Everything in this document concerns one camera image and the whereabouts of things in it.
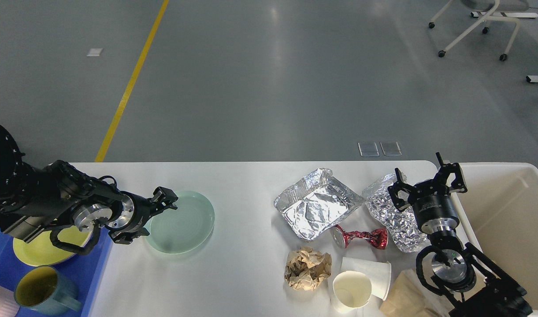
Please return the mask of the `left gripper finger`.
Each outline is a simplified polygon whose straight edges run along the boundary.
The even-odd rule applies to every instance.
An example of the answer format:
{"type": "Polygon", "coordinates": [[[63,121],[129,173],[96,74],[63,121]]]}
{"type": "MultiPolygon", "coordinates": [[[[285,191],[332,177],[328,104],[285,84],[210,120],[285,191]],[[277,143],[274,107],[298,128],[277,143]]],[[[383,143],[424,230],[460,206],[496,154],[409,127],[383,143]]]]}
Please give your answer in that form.
{"type": "Polygon", "coordinates": [[[149,236],[149,231],[142,227],[134,232],[124,232],[124,231],[108,231],[108,236],[114,243],[119,243],[122,245],[129,245],[133,242],[134,239],[141,236],[149,236]]]}
{"type": "Polygon", "coordinates": [[[178,196],[172,189],[156,187],[153,197],[148,199],[150,203],[149,217],[159,215],[167,209],[176,210],[178,208],[175,205],[176,201],[178,201],[178,196]]]}

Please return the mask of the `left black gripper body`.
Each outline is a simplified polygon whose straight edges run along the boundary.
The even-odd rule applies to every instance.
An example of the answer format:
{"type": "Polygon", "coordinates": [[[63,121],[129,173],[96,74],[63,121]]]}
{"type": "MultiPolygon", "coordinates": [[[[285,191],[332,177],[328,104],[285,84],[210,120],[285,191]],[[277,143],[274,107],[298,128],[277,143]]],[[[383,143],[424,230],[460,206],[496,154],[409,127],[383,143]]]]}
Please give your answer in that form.
{"type": "Polygon", "coordinates": [[[145,227],[149,217],[148,199],[132,193],[123,193],[122,199],[111,204],[112,217],[106,223],[108,231],[134,232],[145,227]]]}

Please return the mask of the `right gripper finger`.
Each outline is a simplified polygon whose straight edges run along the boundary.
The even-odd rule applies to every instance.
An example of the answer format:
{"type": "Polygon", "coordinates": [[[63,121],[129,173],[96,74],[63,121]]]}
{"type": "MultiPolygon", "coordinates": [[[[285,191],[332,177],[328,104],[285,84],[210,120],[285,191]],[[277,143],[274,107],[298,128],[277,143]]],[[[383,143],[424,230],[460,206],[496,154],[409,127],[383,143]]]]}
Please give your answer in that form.
{"type": "Polygon", "coordinates": [[[468,187],[464,180],[464,173],[459,163],[445,163],[440,152],[436,152],[440,165],[433,180],[436,187],[443,193],[466,193],[468,187]]]}
{"type": "Polygon", "coordinates": [[[404,181],[402,172],[399,168],[394,169],[394,174],[396,175],[396,180],[388,187],[388,193],[393,202],[393,206],[396,207],[397,211],[405,211],[411,206],[408,199],[412,194],[412,185],[404,181]],[[407,193],[408,197],[405,199],[400,197],[400,192],[407,193]]]}

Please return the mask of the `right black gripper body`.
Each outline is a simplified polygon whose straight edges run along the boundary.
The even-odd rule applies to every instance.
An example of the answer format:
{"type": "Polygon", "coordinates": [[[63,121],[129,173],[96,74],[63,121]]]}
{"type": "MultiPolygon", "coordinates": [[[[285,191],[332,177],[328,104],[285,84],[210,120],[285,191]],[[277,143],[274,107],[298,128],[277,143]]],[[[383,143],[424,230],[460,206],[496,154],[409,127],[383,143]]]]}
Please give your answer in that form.
{"type": "Polygon", "coordinates": [[[438,183],[417,183],[409,194],[418,229],[423,233],[455,231],[460,224],[449,187],[438,183]]]}

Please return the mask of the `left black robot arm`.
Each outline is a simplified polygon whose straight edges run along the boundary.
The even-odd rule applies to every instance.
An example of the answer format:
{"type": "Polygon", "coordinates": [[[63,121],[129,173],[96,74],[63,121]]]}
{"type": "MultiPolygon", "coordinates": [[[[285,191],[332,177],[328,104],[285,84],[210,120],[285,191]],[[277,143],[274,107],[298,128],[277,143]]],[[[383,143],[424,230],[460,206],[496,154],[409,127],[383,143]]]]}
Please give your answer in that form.
{"type": "Polygon", "coordinates": [[[106,229],[114,243],[148,236],[146,223],[176,209],[172,189],[145,198],[118,188],[111,175],[95,178],[63,160],[43,169],[23,161],[15,139],[0,124],[0,230],[31,243],[48,232],[54,247],[86,255],[106,229]]]}

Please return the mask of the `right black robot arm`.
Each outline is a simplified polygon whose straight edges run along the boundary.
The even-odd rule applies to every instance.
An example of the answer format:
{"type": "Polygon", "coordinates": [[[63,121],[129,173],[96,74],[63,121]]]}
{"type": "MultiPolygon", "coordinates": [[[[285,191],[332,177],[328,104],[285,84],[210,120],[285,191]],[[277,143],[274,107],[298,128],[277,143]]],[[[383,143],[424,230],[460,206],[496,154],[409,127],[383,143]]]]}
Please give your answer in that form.
{"type": "Polygon", "coordinates": [[[450,301],[451,317],[529,316],[533,309],[525,288],[478,247],[458,238],[460,217],[451,194],[466,193],[468,187],[457,162],[445,163],[440,153],[436,157],[440,168],[433,178],[408,184],[396,168],[396,180],[388,187],[397,211],[411,207],[418,230],[430,242],[416,257],[418,281],[450,301]]]}

